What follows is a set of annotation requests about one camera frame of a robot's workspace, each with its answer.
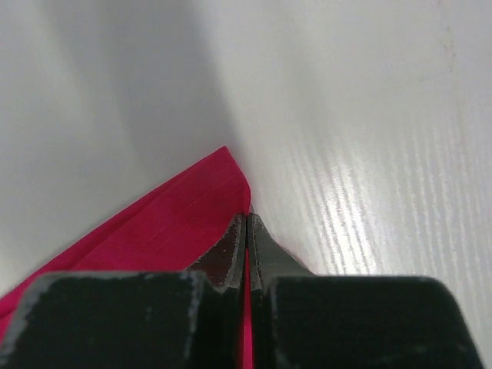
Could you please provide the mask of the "red t shirt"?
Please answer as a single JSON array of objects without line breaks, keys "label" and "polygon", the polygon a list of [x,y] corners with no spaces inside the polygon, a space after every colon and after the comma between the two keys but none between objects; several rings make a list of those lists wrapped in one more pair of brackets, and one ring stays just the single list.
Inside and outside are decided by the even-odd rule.
[{"label": "red t shirt", "polygon": [[1,346],[28,287],[45,274],[76,271],[183,271],[246,216],[249,185],[220,148],[116,214],[52,258],[1,299]]}]

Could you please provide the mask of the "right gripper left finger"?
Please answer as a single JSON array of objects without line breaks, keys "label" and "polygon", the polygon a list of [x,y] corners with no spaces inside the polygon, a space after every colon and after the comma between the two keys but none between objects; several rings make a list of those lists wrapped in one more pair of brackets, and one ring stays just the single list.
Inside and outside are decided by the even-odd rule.
[{"label": "right gripper left finger", "polygon": [[183,271],[37,278],[1,346],[3,368],[237,368],[246,218]]}]

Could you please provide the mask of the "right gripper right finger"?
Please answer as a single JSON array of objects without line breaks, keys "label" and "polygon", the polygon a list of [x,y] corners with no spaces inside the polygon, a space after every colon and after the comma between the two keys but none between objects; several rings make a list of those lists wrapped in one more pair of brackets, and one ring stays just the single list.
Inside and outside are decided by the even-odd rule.
[{"label": "right gripper right finger", "polygon": [[247,223],[257,368],[480,368],[452,293],[417,276],[317,276]]}]

